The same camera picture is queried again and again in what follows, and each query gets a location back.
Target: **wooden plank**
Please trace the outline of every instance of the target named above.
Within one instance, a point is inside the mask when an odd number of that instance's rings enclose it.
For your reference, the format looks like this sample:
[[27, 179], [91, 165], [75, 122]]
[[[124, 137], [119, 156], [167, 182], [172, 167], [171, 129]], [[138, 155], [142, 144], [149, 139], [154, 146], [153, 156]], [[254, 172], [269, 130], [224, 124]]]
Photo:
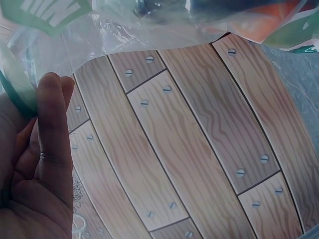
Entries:
[[71, 134], [74, 167], [84, 189], [114, 239], [149, 239], [110, 166], [99, 140], [88, 121]]
[[[84, 190], [83, 184], [85, 184], [85, 182], [81, 182], [78, 174], [75, 170], [73, 170], [75, 213], [83, 216], [87, 222], [87, 227], [83, 235], [85, 238], [91, 237], [94, 239], [111, 239], [108, 230], [102, 223], [86, 191]], [[76, 217], [74, 218], [73, 222], [78, 228], [83, 225], [82, 223], [77, 223]]]
[[[213, 46], [266, 130], [308, 231], [319, 223], [319, 158], [300, 113], [258, 45], [229, 35]], [[228, 49], [236, 55], [228, 56]]]
[[281, 172], [243, 193], [239, 200], [258, 238], [296, 239], [302, 234], [297, 211]]
[[[163, 92], [167, 86], [170, 93]], [[204, 238], [254, 238], [231, 185], [168, 72], [129, 93], [129, 99]], [[146, 108], [141, 101], [148, 101]]]
[[74, 87], [69, 108], [66, 112], [69, 130], [74, 130], [89, 119], [77, 85]]
[[76, 77], [115, 172], [147, 229], [153, 231], [187, 218], [108, 59], [87, 62]]
[[165, 68], [156, 51], [135, 51], [110, 56], [111, 62], [126, 92], [146, 81]]
[[186, 219], [151, 233], [153, 239], [202, 239], [191, 219]]
[[[208, 44], [160, 52], [240, 193], [279, 170], [268, 142]], [[268, 162], [261, 161], [262, 156]], [[236, 176], [239, 169], [243, 177]]]

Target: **screw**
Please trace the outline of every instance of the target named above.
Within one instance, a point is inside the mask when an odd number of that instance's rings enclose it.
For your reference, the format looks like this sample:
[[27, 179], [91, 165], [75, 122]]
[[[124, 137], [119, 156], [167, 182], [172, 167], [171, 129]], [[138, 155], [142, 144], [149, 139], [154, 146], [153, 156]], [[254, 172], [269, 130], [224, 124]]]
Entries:
[[126, 72], [125, 72], [126, 77], [130, 77], [132, 74], [133, 74], [132, 70], [126, 70]]
[[176, 208], [176, 207], [177, 207], [177, 204], [176, 204], [176, 203], [171, 203], [170, 206], [169, 206], [170, 209], [174, 209], [174, 208]]
[[259, 201], [253, 202], [253, 204], [252, 204], [251, 206], [252, 206], [253, 208], [259, 208], [260, 202], [259, 202]]
[[194, 235], [194, 233], [192, 233], [192, 232], [185, 232], [185, 237], [186, 238], [192, 238], [193, 235]]
[[165, 86], [165, 87], [163, 88], [163, 92], [164, 92], [164, 93], [169, 93], [169, 92], [171, 92], [171, 87], [170, 87], [170, 86]]
[[261, 156], [260, 161], [262, 163], [267, 163], [269, 161], [268, 155], [265, 154], [265, 155]]
[[149, 105], [149, 101], [148, 100], [141, 100], [141, 106], [146, 108]]
[[235, 49], [229, 49], [229, 50], [228, 50], [228, 55], [229, 55], [229, 56], [234, 56], [234, 55], [236, 55], [236, 50], [235, 50]]
[[148, 56], [146, 59], [145, 59], [146, 63], [152, 63], [154, 61], [154, 57], [152, 56]]
[[244, 169], [238, 169], [236, 172], [236, 176], [241, 178], [245, 175], [245, 170]]
[[75, 112], [76, 113], [80, 113], [81, 112], [81, 107], [80, 106], [75, 107]]
[[148, 213], [148, 217], [149, 217], [149, 218], [154, 217], [154, 215], [155, 215], [155, 214], [154, 214], [154, 212], [152, 212], [152, 211], [150, 211], [150, 212]]
[[281, 195], [282, 193], [283, 193], [283, 188], [282, 187], [279, 187], [279, 188], [276, 188], [275, 189], [275, 194], [277, 195], [277, 196], [279, 196], [279, 195]]

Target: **plastic bag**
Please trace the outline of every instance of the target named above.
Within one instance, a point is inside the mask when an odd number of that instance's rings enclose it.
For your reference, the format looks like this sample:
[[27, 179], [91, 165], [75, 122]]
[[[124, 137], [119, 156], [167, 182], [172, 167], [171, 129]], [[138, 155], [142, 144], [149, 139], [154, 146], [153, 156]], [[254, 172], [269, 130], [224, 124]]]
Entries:
[[[258, 43], [277, 44], [280, 43], [277, 37], [280, 29], [290, 24], [294, 17], [301, 19], [298, 14], [305, 12], [308, 25], [304, 23], [302, 30], [309, 32], [306, 37], [316, 41], [319, 35], [318, 2], [94, 0], [91, 5], [95, 11], [71, 22], [60, 34], [51, 37], [39, 29], [24, 26], [7, 45], [20, 61], [28, 80], [36, 86], [46, 72], [71, 75], [96, 57], [126, 51], [193, 46], [213, 42], [228, 31]], [[289, 29], [284, 29], [284, 33], [289, 38]], [[303, 40], [299, 37], [294, 44], [303, 46]], [[288, 44], [288, 47], [293, 50], [295, 46], [292, 45]], [[315, 44], [307, 47], [307, 50], [319, 49]]]

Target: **printed wood grain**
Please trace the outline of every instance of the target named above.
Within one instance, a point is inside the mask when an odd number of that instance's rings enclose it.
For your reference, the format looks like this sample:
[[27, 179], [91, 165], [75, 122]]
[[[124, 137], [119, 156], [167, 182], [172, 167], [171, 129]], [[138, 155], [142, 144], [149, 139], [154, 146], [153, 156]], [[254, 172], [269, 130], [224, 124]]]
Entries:
[[[208, 44], [160, 54], [201, 122], [237, 193], [279, 170], [268, 142]], [[262, 163], [261, 157], [268, 157]], [[243, 169], [243, 177], [236, 176]]]
[[102, 57], [87, 62], [76, 77], [102, 145], [147, 229], [153, 231], [187, 218], [109, 60]]
[[89, 119], [77, 85], [74, 87], [69, 108], [66, 112], [69, 130], [74, 130]]
[[[170, 93], [163, 91], [167, 86]], [[204, 238], [254, 238], [234, 191], [168, 72], [129, 93], [129, 99]], [[147, 107], [141, 101], [148, 101]]]
[[[147, 63], [147, 57], [153, 57], [153, 61]], [[156, 51], [118, 53], [111, 55], [110, 59], [126, 92], [165, 68]], [[126, 76], [126, 70], [132, 70], [132, 75]]]
[[319, 223], [319, 158], [292, 97], [258, 45], [229, 35], [213, 46], [262, 122], [308, 231]]
[[186, 219], [151, 233], [153, 239], [202, 239], [191, 219]]
[[88, 121], [71, 134], [74, 167], [113, 239], [150, 239]]
[[[87, 228], [82, 234], [84, 238], [94, 238], [94, 239], [112, 239], [108, 230], [102, 223], [99, 215], [94, 209], [86, 191], [84, 190], [83, 184], [79, 178], [77, 172], [73, 170], [73, 187], [74, 190], [74, 207], [75, 213], [83, 216], [87, 222]], [[74, 217], [73, 223], [76, 227], [80, 228], [83, 226], [83, 222], [79, 218]]]
[[239, 200], [258, 238], [296, 239], [301, 236], [297, 211], [281, 172], [243, 193]]

